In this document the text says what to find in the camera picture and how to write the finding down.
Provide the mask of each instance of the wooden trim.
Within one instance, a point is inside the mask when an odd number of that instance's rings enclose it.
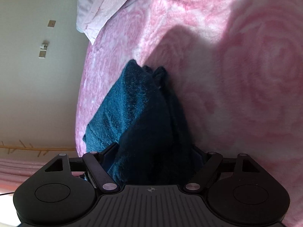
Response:
[[[75,148],[31,148],[20,146],[0,145],[0,148],[16,149],[16,150],[28,150],[28,151],[75,151]]]

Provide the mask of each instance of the circular pad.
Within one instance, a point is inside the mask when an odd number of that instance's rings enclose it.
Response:
[[[71,190],[64,184],[49,183],[39,187],[35,195],[40,201],[54,203],[64,200],[70,193]]]
[[[268,193],[262,187],[246,184],[234,189],[234,197],[241,203],[257,205],[267,200]]]

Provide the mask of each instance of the crosshair logo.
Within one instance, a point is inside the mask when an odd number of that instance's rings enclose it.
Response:
[[[148,190],[149,192],[154,192],[156,189],[155,189],[155,188],[150,187],[150,188],[148,188],[147,190]]]

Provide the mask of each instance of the pink rose pattern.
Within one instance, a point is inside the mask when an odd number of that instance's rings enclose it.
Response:
[[[197,146],[249,153],[288,190],[284,223],[303,226],[303,0],[128,0],[87,50],[79,155],[132,58],[168,70]]]

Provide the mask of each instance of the light switch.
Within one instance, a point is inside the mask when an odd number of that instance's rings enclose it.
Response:
[[[48,44],[41,44],[40,50],[41,51],[46,51],[47,50],[47,46],[48,46]]]
[[[40,59],[45,59],[45,56],[46,56],[46,51],[40,51],[39,58]]]
[[[50,20],[48,23],[48,27],[55,27],[55,23],[56,23],[55,20]]]

